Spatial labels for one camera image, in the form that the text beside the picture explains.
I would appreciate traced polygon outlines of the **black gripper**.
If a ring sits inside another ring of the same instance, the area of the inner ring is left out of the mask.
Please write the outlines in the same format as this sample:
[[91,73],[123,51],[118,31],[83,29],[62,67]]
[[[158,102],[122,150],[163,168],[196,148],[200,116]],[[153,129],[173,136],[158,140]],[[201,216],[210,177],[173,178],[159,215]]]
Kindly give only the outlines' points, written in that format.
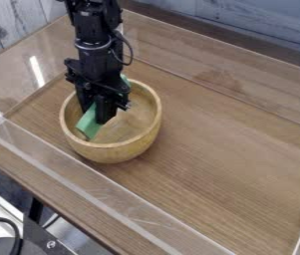
[[[110,39],[103,44],[75,41],[79,58],[64,60],[67,67],[66,79],[74,84],[78,77],[86,77],[90,80],[99,80],[107,75],[122,73],[123,66],[130,63],[123,59],[123,42]],[[75,85],[76,96],[82,111],[86,112],[94,103],[97,105],[97,123],[103,125],[117,115],[117,105],[111,98],[97,95],[97,90],[90,83]]]

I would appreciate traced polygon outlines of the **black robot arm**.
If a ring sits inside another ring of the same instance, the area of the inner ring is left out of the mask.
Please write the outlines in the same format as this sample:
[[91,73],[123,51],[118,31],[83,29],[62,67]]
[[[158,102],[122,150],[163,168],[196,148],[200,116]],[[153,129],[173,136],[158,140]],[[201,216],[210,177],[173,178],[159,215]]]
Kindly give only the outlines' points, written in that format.
[[123,23],[118,0],[58,0],[64,3],[75,29],[78,59],[67,58],[66,79],[74,84],[82,111],[94,106],[95,121],[103,125],[118,109],[127,109],[131,87],[122,78],[123,45],[131,44],[118,27]]

